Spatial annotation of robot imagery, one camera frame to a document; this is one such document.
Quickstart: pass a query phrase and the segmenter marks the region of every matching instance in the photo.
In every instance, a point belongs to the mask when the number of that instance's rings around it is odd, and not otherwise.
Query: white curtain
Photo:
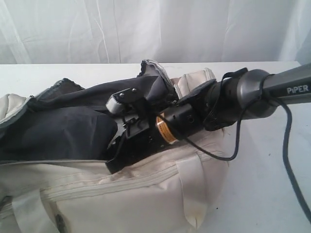
[[[0,0],[0,64],[311,62],[311,0]]]

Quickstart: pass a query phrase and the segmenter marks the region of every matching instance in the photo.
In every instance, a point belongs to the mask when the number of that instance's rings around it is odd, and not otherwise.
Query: orange label
[[[177,141],[177,139],[171,133],[167,124],[158,116],[156,117],[156,125],[157,125],[157,128],[160,134],[162,135],[165,141],[167,141],[170,144],[173,144],[175,141]]]

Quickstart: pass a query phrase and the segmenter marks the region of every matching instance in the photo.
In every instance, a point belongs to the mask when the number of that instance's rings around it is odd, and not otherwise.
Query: white bag
[[[184,75],[179,96],[210,78],[209,69]],[[222,130],[190,138],[224,156]],[[0,232],[188,232],[202,224],[227,170],[227,162],[182,142],[113,175],[104,161],[0,165]]]

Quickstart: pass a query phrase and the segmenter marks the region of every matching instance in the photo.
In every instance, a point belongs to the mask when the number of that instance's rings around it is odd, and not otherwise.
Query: white tabletop
[[[170,78],[210,68],[217,79],[242,67],[278,73],[298,62],[163,64]],[[139,64],[0,65],[0,96],[35,95],[67,77],[83,87],[133,78]],[[293,126],[289,156],[294,173],[311,206],[311,104],[291,106]],[[199,232],[205,233],[309,233],[305,218],[282,161],[286,115],[282,109],[266,119],[242,123],[238,157],[230,170],[218,209],[210,213]],[[224,150],[232,154],[235,125],[228,127]]]

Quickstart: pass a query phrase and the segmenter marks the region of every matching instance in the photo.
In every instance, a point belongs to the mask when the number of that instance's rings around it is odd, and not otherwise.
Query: dark gray fabric
[[[69,79],[58,81],[2,129],[0,162],[101,159],[118,129],[105,106],[112,94],[137,88],[158,111],[178,98],[167,76],[152,63],[143,61],[136,78],[88,89]]]

